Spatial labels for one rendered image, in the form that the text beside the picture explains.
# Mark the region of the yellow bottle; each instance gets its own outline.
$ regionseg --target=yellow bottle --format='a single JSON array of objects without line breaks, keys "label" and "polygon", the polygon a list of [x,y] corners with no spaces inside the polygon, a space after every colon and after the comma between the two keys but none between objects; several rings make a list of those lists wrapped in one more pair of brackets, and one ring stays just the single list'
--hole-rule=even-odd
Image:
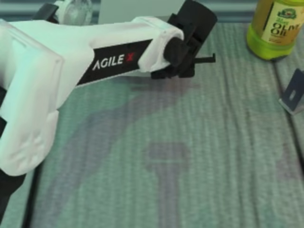
[{"label": "yellow bottle", "polygon": [[259,0],[247,32],[247,45],[258,57],[288,56],[304,23],[304,0]]}]

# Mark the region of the white robotic arm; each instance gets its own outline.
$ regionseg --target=white robotic arm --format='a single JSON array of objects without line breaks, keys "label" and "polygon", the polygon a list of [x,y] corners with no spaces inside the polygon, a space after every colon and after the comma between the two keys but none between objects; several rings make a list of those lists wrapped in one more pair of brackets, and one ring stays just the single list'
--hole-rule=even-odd
[{"label": "white robotic arm", "polygon": [[152,79],[194,76],[199,49],[217,22],[187,0],[168,22],[68,26],[46,4],[32,21],[0,21],[0,195],[12,194],[49,153],[58,108],[76,86],[139,70]]}]

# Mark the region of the olive oil bottle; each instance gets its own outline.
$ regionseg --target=olive oil bottle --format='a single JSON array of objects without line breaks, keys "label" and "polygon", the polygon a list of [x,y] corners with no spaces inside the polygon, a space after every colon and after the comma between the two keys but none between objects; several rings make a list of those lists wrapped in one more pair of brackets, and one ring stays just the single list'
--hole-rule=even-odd
[{"label": "olive oil bottle", "polygon": [[247,32],[247,46],[258,57],[288,56],[304,23],[304,0],[259,0]]}]

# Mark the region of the wooden table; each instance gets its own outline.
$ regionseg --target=wooden table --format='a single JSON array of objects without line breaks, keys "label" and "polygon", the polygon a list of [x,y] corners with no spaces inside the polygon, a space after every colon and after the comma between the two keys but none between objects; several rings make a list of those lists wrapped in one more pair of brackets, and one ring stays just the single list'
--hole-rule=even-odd
[{"label": "wooden table", "polygon": [[300,228],[304,113],[278,103],[304,45],[277,65],[218,24],[192,79],[118,77],[60,109],[31,228]]}]

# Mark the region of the bottle label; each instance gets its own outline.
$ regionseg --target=bottle label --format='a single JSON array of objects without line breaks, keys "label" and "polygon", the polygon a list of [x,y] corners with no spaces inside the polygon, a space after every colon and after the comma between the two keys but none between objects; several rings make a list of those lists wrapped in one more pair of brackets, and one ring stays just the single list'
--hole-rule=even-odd
[{"label": "bottle label", "polygon": [[274,2],[261,38],[280,46],[292,44],[303,23],[303,6],[292,7]]}]

